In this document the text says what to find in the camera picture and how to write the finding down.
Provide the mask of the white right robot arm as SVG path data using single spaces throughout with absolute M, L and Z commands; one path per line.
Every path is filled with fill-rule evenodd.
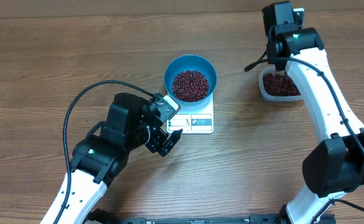
M 343 196 L 364 185 L 364 125 L 347 104 L 329 67 L 325 45 L 313 28 L 303 28 L 303 9 L 289 1 L 262 10 L 268 37 L 267 61 L 297 86 L 316 131 L 318 146 L 304 159 L 304 186 L 283 206 L 286 223 L 318 223 L 335 202 L 364 208 Z

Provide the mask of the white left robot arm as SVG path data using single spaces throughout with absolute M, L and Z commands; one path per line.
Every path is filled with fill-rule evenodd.
M 161 126 L 179 110 L 176 101 L 160 93 L 149 100 L 130 93 L 115 95 L 106 121 L 94 125 L 75 146 L 71 171 L 42 223 L 120 223 L 95 204 L 126 167 L 131 151 L 146 146 L 152 153 L 168 155 L 182 131 L 167 134 Z

